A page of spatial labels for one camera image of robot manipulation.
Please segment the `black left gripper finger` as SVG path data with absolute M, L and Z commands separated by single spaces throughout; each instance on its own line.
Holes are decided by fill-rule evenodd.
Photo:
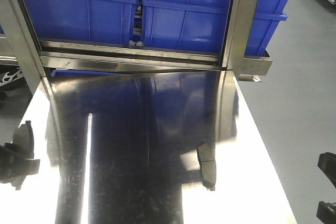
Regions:
M 1 183 L 10 183 L 15 190 L 21 190 L 27 176 L 39 172 L 40 160 L 34 154 L 19 145 L 5 143 L 1 145 Z

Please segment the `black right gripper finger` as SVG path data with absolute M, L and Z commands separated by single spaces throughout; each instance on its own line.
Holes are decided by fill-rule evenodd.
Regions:
M 318 159 L 318 167 L 335 186 L 335 154 L 330 152 L 321 153 Z
M 316 216 L 324 224 L 336 224 L 335 203 L 320 201 Z

